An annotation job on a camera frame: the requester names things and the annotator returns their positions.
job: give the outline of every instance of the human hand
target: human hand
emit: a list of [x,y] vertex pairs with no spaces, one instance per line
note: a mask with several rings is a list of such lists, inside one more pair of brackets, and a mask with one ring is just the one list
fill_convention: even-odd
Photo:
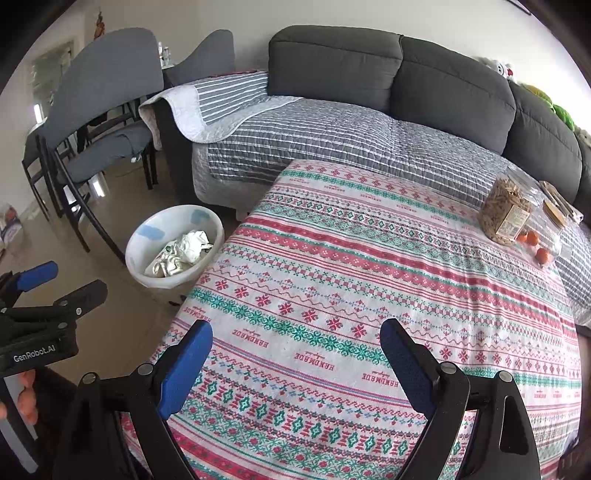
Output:
[[[35,425],[39,418],[37,410],[37,397],[33,390],[33,382],[35,381],[35,371],[27,370],[18,374],[22,386],[25,387],[18,396],[17,408],[22,413],[31,425]],[[0,420],[4,420],[7,416],[6,405],[0,402]]]

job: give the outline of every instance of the chair backrest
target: chair backrest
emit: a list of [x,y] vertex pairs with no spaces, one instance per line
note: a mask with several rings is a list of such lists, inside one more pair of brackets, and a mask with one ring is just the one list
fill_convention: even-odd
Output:
[[164,70],[163,75],[166,88],[170,88],[235,69],[234,36],[229,30],[216,30],[181,63]]
[[43,134],[50,150],[98,115],[164,82],[158,43],[145,28],[124,28],[88,44],[61,78]]

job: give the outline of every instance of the finger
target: finger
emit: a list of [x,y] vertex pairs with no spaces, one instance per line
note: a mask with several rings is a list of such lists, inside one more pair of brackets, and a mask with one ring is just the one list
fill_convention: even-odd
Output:
[[35,381],[35,371],[34,370],[27,370],[20,374],[21,376],[21,383],[25,388],[31,388],[33,386],[33,382]]
[[25,418],[27,419],[27,422],[29,422],[31,425],[35,425],[37,423],[37,420],[39,420],[39,410],[34,408],[29,415],[25,415]]
[[23,415],[29,415],[37,404],[37,397],[32,388],[25,388],[18,396],[17,407],[18,411]]

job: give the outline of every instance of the cloth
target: cloth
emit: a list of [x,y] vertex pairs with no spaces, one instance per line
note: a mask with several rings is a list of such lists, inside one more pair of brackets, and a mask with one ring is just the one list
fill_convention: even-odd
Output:
[[[295,161],[199,278],[154,354],[195,319],[213,349],[171,427],[200,478],[393,478],[416,413],[379,346],[397,317],[464,372],[510,371],[544,479],[580,414],[580,356],[554,267],[488,240],[476,210],[350,166]],[[467,413],[442,476],[459,468]],[[141,457],[129,420],[125,436]]]
[[244,73],[197,80],[165,90],[139,106],[154,146],[162,150],[160,132],[151,105],[164,99],[180,132],[192,142],[218,142],[232,135],[248,118],[295,102],[299,97],[267,95],[267,73]]
[[[464,138],[401,122],[368,108],[302,99],[254,116],[227,139],[194,148],[193,175],[204,202],[238,210],[254,205],[293,160],[361,167],[412,180],[480,208],[495,177],[511,163]],[[252,192],[258,197],[251,199]],[[586,225],[570,225],[570,259],[558,270],[577,323],[591,322],[591,243]]]

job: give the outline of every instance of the green plush toy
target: green plush toy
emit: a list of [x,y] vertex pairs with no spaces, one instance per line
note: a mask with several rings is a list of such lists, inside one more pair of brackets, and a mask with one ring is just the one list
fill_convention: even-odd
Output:
[[554,112],[558,115],[564,124],[574,132],[574,122],[570,114],[560,105],[554,105]]
[[545,101],[548,104],[548,107],[550,107],[550,110],[552,110],[558,116],[558,118],[560,118],[564,122],[564,124],[574,132],[573,118],[564,108],[562,108],[560,105],[552,103],[552,98],[550,98],[547,93],[543,92],[538,87],[534,87],[533,85],[527,85],[526,83],[523,83],[522,85],[525,88],[527,88],[531,93],[537,95],[543,101]]

